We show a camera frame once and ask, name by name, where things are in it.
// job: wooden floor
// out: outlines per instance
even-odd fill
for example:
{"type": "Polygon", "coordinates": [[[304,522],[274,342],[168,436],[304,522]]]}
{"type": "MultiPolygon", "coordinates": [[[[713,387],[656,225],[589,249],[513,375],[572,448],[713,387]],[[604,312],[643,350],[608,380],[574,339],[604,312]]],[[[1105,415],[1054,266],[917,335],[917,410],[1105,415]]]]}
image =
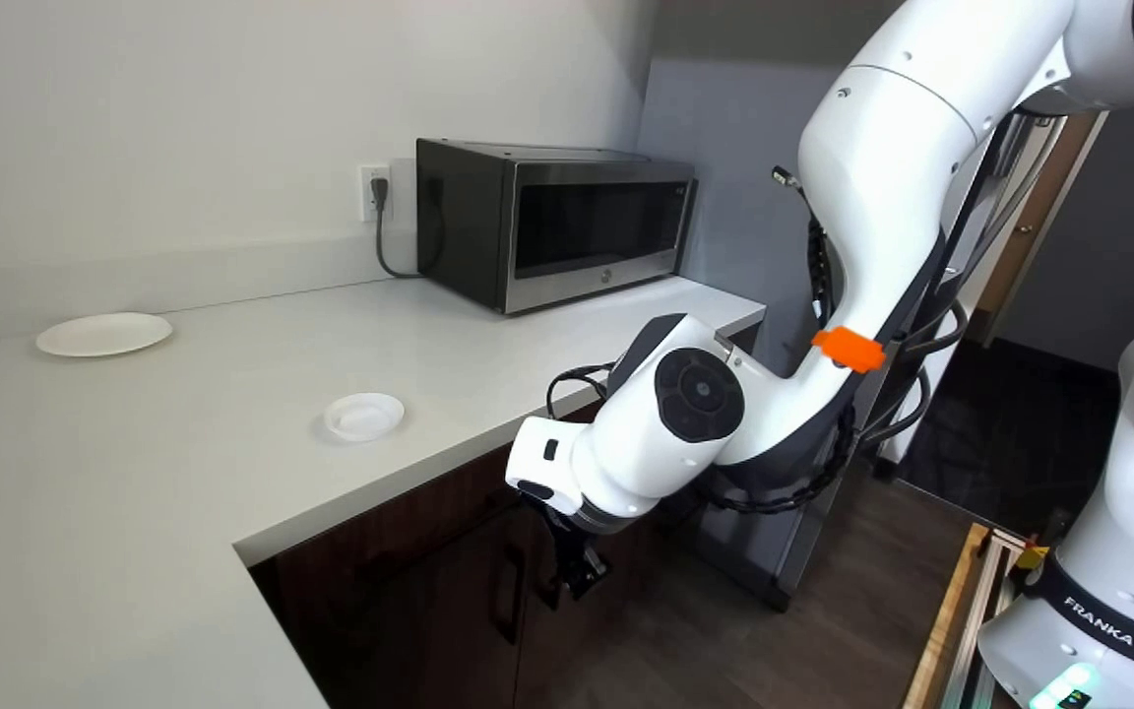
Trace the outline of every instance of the wooden floor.
{"type": "Polygon", "coordinates": [[[860,472],[843,485],[789,615],[656,543],[637,604],[516,704],[895,709],[966,531],[966,514],[904,481],[860,472]]]}

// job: robotic arm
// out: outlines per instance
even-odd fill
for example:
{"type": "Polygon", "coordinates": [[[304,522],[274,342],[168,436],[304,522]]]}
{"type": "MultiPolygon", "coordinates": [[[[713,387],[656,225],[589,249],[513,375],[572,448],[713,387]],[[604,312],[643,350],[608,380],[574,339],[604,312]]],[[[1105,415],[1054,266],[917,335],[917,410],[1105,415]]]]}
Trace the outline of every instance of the robotic arm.
{"type": "MultiPolygon", "coordinates": [[[[799,144],[807,204],[843,266],[835,317],[799,371],[776,380],[694,320],[654,320],[589,426],[521,426],[509,485],[563,528],[618,531],[713,464],[807,463],[860,380],[883,371],[912,287],[936,280],[936,217],[959,161],[1041,90],[1134,106],[1134,0],[904,0],[799,144]]],[[[984,633],[991,674],[1021,703],[1091,662],[1097,704],[1134,704],[1134,653],[1123,653],[1134,639],[1134,583],[1123,581],[1134,577],[1134,346],[1123,387],[1105,481],[1070,549],[1054,552],[1060,591],[984,633]],[[1120,624],[1120,633],[1095,633],[1095,624],[1120,624]]]]}

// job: gray wall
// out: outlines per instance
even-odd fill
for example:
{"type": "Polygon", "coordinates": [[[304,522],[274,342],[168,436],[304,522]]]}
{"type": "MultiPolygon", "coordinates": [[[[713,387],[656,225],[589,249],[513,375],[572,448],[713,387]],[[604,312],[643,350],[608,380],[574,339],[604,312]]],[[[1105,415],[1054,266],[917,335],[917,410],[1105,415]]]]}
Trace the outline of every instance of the gray wall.
{"type": "Polygon", "coordinates": [[[682,272],[768,304],[768,368],[807,342],[807,209],[770,184],[799,131],[889,6],[664,0],[648,49],[637,150],[702,171],[682,272]]]}
{"type": "Polygon", "coordinates": [[[1134,111],[1109,113],[1000,335],[1101,371],[1134,339],[1134,111]]]}

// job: power cord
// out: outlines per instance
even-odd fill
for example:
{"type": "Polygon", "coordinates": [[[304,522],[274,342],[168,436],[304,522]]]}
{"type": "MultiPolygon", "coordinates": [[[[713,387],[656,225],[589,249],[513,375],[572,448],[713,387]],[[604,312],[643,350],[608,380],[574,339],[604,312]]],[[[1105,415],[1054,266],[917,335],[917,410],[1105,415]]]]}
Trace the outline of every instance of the power cord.
{"type": "Polygon", "coordinates": [[[382,253],[382,213],[386,213],[386,179],[374,179],[371,180],[371,196],[374,196],[374,255],[378,255],[378,268],[394,280],[413,280],[413,272],[396,272],[386,266],[386,253],[382,253]]]}

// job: white countertop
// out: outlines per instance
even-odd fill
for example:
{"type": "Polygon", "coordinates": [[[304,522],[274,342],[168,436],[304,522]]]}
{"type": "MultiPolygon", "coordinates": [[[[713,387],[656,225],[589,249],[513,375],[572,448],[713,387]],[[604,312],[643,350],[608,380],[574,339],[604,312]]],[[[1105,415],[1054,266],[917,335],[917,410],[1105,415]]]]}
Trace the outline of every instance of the white countertop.
{"type": "Polygon", "coordinates": [[[433,283],[168,317],[165,346],[59,363],[0,342],[0,704],[322,704],[249,565],[504,446],[553,375],[637,327],[761,306],[690,280],[501,320],[433,283]],[[340,446],[329,398],[396,434],[340,446]]]}

